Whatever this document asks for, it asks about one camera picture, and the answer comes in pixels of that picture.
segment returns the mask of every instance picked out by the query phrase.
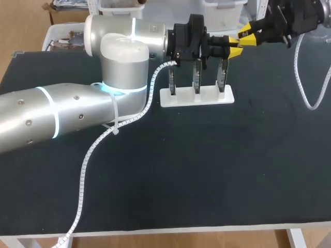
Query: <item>white cable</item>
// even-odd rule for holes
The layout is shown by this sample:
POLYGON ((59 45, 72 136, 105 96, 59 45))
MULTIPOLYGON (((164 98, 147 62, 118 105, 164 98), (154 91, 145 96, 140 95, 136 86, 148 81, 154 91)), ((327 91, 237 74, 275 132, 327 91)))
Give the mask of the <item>white cable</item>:
MULTIPOLYGON (((149 88, 149 95, 148 95, 148 100, 147 100, 147 104, 144 108, 144 110, 139 113, 138 115, 134 116, 131 119, 122 121, 118 124, 118 127, 121 128, 127 124, 133 123, 139 119, 141 119, 149 110, 149 108, 151 107, 152 104, 152 100, 153 100, 153 93, 154 93, 154 84, 155 84, 155 80, 157 75, 159 74, 159 72, 165 68, 165 67, 169 67, 169 66, 174 66, 176 65, 175 61, 169 61, 169 62, 165 62, 162 65, 160 65, 158 68, 156 68, 152 79, 151 79, 151 86, 149 88)), ((89 150, 87 151, 83 164, 82 164, 82 169, 81 169, 81 176, 80 176, 80 184, 79 184, 79 199, 78 199, 78 209, 77 209, 77 213, 76 213, 76 217, 74 219, 74 222, 71 226, 71 228, 69 229, 69 231, 67 232, 67 234, 63 237, 62 240, 60 240, 55 246, 53 246, 53 248, 59 248, 62 244, 64 244, 72 235, 73 231, 75 230, 75 228, 77 227, 78 221, 81 217, 82 214, 82 209, 83 209, 83 199, 84 199, 84 185, 85 185, 85 173, 86 173, 86 167, 89 161, 89 158, 92 155, 92 152, 94 151, 94 149, 99 145, 99 143, 106 138, 109 134, 111 134, 114 131, 114 127, 111 127, 109 129, 107 129, 103 134, 101 134, 95 141, 94 143, 91 145, 91 147, 89 148, 89 150)))
POLYGON ((301 80, 300 80, 300 77, 299 77, 299 72, 298 72, 298 56, 299 56, 299 50, 300 50, 300 46, 301 46, 301 42, 302 42, 302 39, 303 38, 304 38, 304 34, 300 35, 299 40, 298 40, 298 43, 297 43, 296 48, 295 48, 295 55, 294 55, 294 74, 295 74, 295 78, 296 78, 296 81, 298 83, 299 90, 300 90, 300 93, 302 95, 302 98, 304 100, 305 105, 307 106, 307 108, 309 110, 316 110, 319 107, 319 105, 321 104, 322 100, 323 100, 323 97, 324 97, 324 94, 325 94, 327 85, 328 85, 328 83, 330 81, 330 78, 331 78, 331 66, 330 66, 330 68, 329 68, 329 70, 328 70, 328 72, 326 74, 326 77, 325 77, 325 80, 324 80, 324 83, 323 83, 323 86, 322 86, 322 90, 321 90, 320 96, 319 96, 316 104, 314 106, 311 106, 310 103, 308 102, 307 97, 306 97, 304 88, 302 86, 302 83, 301 83, 301 80))

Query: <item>robotic arm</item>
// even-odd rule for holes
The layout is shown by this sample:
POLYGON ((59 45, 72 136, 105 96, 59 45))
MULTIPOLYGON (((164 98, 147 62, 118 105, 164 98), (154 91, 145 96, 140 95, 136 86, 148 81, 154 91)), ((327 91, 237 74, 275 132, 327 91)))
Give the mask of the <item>robotic arm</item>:
POLYGON ((239 43, 283 42, 290 48, 294 37, 315 30, 319 24, 331 27, 329 0, 272 0, 265 18, 251 21, 240 30, 239 43))
MULTIPOLYGON (((187 24, 164 24, 121 17, 89 16, 84 43, 89 56, 101 60, 103 82, 86 86, 56 84, 12 92, 0 96, 0 153, 87 127, 112 122, 116 99, 120 120, 136 116, 145 107, 148 61, 165 56, 195 61, 206 69, 209 57, 223 60, 224 90, 227 61, 241 54, 241 45, 284 42, 331 24, 328 0, 276 0, 266 18, 247 24, 239 41, 228 36, 210 37, 202 15, 192 14, 187 24)), ((195 86, 199 94, 199 83, 195 86)))

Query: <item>white table frame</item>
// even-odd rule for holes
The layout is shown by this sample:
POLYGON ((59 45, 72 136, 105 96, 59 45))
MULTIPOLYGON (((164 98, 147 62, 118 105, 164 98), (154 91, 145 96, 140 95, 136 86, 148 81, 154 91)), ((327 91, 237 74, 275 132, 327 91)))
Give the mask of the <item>white table frame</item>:
MULTIPOLYGON (((70 248, 73 237, 99 237, 115 235, 142 235, 142 234, 176 234, 176 233, 205 233, 217 231, 253 231, 253 230, 277 230, 286 229, 288 232, 291 248, 307 248, 301 228, 330 227, 331 222, 314 222, 299 224, 268 224, 253 226, 220 226, 220 227, 187 227, 187 228, 167 228, 167 229, 147 229, 136 231, 101 231, 101 232, 79 232, 74 233, 68 243, 61 248, 70 248)), ((35 239, 37 238, 61 238, 65 234, 41 234, 41 235, 18 235, 0 236, 9 248, 40 248, 35 239)))

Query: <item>white joint cap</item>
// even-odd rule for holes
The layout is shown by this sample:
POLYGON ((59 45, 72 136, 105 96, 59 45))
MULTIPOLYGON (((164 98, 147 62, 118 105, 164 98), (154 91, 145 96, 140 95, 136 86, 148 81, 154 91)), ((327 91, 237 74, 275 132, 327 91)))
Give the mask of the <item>white joint cap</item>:
POLYGON ((148 46, 121 34, 106 34, 100 45, 101 54, 120 63, 137 63, 149 60, 148 46))
POLYGON ((92 57, 92 43, 91 43, 91 33, 92 33, 92 18, 93 15, 89 15, 85 20, 84 27, 84 45, 86 53, 92 57))

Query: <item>glowing blue light ring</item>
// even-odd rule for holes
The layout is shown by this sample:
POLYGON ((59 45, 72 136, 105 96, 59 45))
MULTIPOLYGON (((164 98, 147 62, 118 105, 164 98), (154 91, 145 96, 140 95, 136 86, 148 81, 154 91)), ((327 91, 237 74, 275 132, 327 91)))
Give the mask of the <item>glowing blue light ring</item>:
POLYGON ((123 93, 123 94, 142 92, 145 89, 147 89, 147 85, 145 85, 144 87, 138 88, 138 89, 118 89, 118 88, 111 87, 111 86, 105 84, 104 82, 102 82, 102 86, 105 87, 110 92, 119 92, 119 93, 123 93))
POLYGON ((53 115, 54 115, 54 118, 55 118, 55 132, 54 132, 54 136, 52 138, 56 138, 58 136, 58 133, 59 133, 59 118, 58 118, 58 112, 57 112, 57 109, 56 109, 56 106, 55 106, 55 103, 51 97, 51 95, 47 92, 47 90, 45 90, 43 87, 36 87, 37 89, 40 89, 44 94, 45 96, 47 97, 49 103, 50 103, 50 106, 51 106, 51 109, 53 111, 53 115))
POLYGON ((136 19, 132 19, 132 26, 131 26, 131 39, 135 40, 136 39, 136 19))

